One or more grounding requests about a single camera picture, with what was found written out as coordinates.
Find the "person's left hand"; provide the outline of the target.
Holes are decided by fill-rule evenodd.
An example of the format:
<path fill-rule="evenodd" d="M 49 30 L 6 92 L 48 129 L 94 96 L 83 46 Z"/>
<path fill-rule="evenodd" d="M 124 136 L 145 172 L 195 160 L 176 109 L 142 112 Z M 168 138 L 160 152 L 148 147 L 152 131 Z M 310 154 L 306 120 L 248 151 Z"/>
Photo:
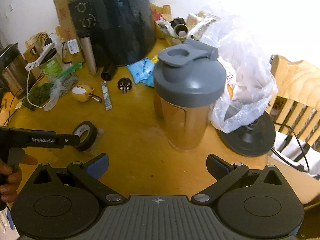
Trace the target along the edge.
<path fill-rule="evenodd" d="M 16 171 L 1 160 L 1 174 L 4 175 L 5 183 L 1 185 L 1 201 L 14 202 L 17 198 L 17 190 L 22 181 L 22 171 L 18 167 Z"/>

